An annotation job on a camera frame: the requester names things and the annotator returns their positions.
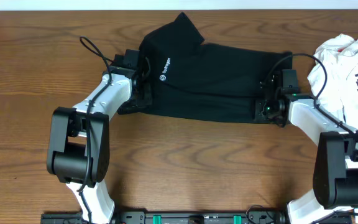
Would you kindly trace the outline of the black polo shirt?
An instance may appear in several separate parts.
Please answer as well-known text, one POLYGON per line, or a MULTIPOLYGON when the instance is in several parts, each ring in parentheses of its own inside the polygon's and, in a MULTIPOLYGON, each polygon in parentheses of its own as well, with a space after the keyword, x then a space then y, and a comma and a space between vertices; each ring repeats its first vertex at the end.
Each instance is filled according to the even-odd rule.
POLYGON ((292 68, 290 52, 275 53, 207 44, 185 13, 151 33, 139 46, 152 102, 126 103, 120 115, 145 113, 225 123, 266 123, 256 115, 271 68, 292 68))

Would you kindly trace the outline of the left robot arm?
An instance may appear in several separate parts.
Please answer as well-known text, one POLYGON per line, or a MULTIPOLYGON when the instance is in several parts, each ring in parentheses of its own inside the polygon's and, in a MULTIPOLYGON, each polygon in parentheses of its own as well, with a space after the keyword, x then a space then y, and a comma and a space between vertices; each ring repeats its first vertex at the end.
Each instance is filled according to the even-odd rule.
POLYGON ((119 110, 151 103, 148 75, 112 66, 83 101, 53 112, 47 170, 74 193, 86 223, 112 221, 115 203, 104 181, 110 160, 109 122, 119 110))

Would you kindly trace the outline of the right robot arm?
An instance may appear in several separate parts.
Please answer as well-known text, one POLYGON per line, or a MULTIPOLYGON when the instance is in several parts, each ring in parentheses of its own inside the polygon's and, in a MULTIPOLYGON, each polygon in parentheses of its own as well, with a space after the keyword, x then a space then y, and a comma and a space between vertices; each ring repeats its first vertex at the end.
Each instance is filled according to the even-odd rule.
POLYGON ((256 116, 300 128, 318 147, 313 188, 287 203, 284 212, 268 213, 270 223, 351 223, 358 218, 358 130, 336 119, 317 97, 300 93, 296 83, 262 82, 263 100, 256 116))

